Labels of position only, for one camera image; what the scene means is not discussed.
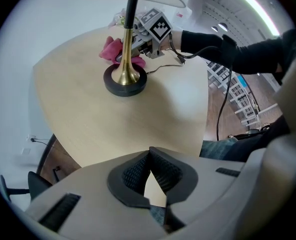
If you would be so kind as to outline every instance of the white ceiling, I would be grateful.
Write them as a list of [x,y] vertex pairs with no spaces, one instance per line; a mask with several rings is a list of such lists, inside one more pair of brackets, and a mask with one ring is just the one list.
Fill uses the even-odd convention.
[[[260,16],[251,8],[245,0],[195,0],[189,1],[188,6],[193,13],[198,13],[190,30],[204,33],[229,35],[239,46],[247,46],[253,43],[273,38],[270,30],[265,25]],[[285,10],[277,0],[257,0],[270,16],[279,32],[293,27],[293,23]],[[222,30],[218,23],[224,22],[228,25],[229,31]],[[214,32],[211,27],[216,26],[219,32]]]

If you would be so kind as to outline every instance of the white wall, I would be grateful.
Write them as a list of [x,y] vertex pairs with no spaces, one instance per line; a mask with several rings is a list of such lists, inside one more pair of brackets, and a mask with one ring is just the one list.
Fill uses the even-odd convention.
[[[127,0],[21,0],[0,30],[0,174],[8,187],[27,188],[27,173],[35,171],[43,144],[28,143],[52,135],[35,94],[32,67],[48,52],[84,32],[107,26]],[[165,6],[166,16],[173,8]],[[21,155],[23,147],[31,148]],[[12,197],[26,209],[29,195]]]

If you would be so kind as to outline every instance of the jeans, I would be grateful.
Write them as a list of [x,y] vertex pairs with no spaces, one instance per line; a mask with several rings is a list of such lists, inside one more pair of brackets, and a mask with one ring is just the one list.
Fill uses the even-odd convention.
[[225,160],[226,154],[228,153],[232,145],[237,141],[238,140],[234,137],[220,141],[204,140],[200,152],[200,157]]

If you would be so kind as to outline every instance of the black mesh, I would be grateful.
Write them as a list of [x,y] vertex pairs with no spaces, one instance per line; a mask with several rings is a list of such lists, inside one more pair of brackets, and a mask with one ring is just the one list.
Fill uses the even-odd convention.
[[164,193],[173,188],[182,178],[182,171],[157,154],[150,153],[151,172]]
[[149,157],[146,155],[122,174],[123,183],[138,194],[144,195],[144,189],[150,174]]

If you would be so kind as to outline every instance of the black sleeve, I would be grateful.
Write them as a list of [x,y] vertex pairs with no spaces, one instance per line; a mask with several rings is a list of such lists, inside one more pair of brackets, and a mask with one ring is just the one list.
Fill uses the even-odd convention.
[[[215,34],[192,33],[183,31],[181,51],[194,54],[207,46],[221,47],[222,39]],[[202,57],[220,63],[220,52],[205,52]],[[274,73],[282,61],[283,49],[281,38],[269,39],[246,47],[239,47],[233,63],[233,71],[240,74]]]

